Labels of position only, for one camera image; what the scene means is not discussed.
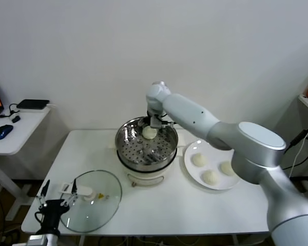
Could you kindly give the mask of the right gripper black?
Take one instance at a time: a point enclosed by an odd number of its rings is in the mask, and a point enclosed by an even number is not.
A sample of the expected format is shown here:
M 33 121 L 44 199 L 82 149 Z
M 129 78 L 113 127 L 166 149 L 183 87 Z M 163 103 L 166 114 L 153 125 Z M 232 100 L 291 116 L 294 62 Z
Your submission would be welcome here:
M 147 113 L 150 119 L 140 119 L 138 122 L 138 128 L 141 133 L 149 133 L 150 128 L 160 130 L 162 128 L 162 118 L 165 114 L 151 114 Z

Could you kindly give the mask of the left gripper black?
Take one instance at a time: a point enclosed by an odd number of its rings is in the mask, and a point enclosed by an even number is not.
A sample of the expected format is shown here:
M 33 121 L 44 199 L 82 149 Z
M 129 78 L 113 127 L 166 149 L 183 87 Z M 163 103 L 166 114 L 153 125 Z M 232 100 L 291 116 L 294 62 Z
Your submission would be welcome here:
M 45 200 L 49 188 L 50 180 L 42 187 L 41 193 L 37 196 L 40 203 L 38 211 L 35 213 L 35 219 L 40 224 L 40 229 L 36 234 L 59 234 L 60 218 L 69 211 L 78 198 L 76 179 L 74 179 L 71 189 L 71 196 L 66 199 Z

